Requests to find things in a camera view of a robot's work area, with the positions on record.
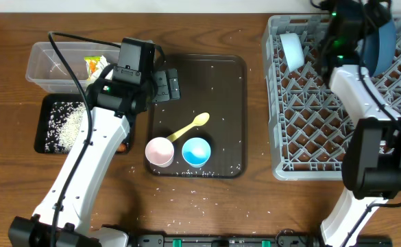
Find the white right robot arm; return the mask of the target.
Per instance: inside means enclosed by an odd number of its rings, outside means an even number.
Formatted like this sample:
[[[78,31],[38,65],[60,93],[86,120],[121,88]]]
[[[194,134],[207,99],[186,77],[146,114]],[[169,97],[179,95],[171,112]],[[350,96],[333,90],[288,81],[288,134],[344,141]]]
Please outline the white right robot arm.
[[[330,23],[317,72],[341,100],[354,132],[342,160],[343,192],[321,223],[322,246],[356,246],[370,217],[401,192],[401,115],[372,83],[396,51],[390,1],[322,1]]]

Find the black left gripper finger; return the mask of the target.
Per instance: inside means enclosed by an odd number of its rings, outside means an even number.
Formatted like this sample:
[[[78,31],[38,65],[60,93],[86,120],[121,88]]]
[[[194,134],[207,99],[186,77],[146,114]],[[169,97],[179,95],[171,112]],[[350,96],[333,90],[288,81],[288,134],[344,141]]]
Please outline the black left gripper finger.
[[[171,100],[180,99],[180,87],[178,81],[178,72],[176,69],[167,70],[167,79],[169,83],[169,96]]]
[[[167,74],[164,71],[157,71],[154,74],[154,82],[156,83],[156,95],[153,102],[167,102],[170,100],[169,83]]]

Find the orange carrot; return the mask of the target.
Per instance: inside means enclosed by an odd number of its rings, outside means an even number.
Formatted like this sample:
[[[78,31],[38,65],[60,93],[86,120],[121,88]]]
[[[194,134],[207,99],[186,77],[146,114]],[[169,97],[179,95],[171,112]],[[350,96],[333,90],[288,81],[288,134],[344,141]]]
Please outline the orange carrot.
[[[117,148],[117,152],[125,152],[127,150],[127,146],[124,143],[121,143],[120,146]]]

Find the light blue bowl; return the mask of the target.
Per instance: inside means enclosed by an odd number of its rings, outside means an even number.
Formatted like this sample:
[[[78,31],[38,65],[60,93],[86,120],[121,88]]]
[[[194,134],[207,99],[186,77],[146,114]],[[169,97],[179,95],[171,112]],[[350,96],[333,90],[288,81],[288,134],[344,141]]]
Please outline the light blue bowl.
[[[289,71],[295,71],[303,66],[304,52],[299,36],[295,33],[281,34],[280,41]]]

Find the yellow green snack wrapper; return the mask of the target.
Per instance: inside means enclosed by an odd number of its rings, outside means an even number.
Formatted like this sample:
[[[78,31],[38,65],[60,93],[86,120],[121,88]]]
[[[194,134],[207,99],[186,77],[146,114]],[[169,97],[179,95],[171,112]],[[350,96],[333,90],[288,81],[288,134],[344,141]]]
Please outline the yellow green snack wrapper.
[[[86,62],[88,80],[97,79],[110,64],[104,56],[87,56],[84,57],[84,61]]]

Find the dark blue plate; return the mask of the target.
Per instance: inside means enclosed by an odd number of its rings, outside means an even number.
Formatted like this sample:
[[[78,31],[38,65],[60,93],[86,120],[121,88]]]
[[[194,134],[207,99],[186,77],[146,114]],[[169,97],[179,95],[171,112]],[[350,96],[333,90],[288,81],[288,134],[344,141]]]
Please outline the dark blue plate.
[[[372,30],[364,39],[361,60],[371,77],[385,72],[391,65],[396,50],[396,27],[393,20]]]

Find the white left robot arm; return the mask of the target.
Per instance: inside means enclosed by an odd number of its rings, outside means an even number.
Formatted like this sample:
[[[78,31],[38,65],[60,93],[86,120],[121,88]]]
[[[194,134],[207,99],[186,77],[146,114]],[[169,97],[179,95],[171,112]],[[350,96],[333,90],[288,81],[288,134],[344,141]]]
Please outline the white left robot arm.
[[[82,96],[85,111],[75,143],[58,177],[31,218],[16,216],[8,230],[13,246],[127,246],[129,235],[115,226],[90,232],[95,199],[109,164],[139,113],[153,103],[180,98],[175,69],[151,40],[124,38],[116,63],[82,87],[49,32],[49,42]]]

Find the white rice pile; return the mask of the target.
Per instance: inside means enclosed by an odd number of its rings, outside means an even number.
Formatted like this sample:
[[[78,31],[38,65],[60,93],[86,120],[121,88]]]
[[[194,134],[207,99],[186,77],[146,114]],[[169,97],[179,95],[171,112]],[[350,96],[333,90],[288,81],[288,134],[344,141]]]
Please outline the white rice pile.
[[[49,111],[44,151],[69,153],[75,143],[85,107],[82,102],[55,102]]]

